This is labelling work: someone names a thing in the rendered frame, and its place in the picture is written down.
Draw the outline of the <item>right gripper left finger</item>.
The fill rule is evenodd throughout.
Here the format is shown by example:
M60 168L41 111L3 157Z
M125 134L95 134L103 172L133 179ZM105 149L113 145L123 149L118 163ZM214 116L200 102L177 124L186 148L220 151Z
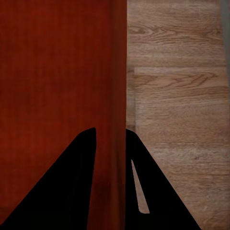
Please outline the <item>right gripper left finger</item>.
M0 230L86 230L96 128L77 135Z

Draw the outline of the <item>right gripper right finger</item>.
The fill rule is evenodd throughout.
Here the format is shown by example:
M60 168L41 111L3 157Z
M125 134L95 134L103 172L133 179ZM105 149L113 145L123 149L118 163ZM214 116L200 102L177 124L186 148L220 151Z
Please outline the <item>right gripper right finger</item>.
M150 214L139 211L132 169L137 175ZM201 230L138 135L126 129L125 230Z

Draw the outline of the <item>storage box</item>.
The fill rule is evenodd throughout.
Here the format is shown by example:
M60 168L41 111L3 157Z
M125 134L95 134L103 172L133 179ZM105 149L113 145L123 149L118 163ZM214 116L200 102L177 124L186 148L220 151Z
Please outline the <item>storage box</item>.
M96 128L86 230L125 230L127 0L0 0L0 226Z

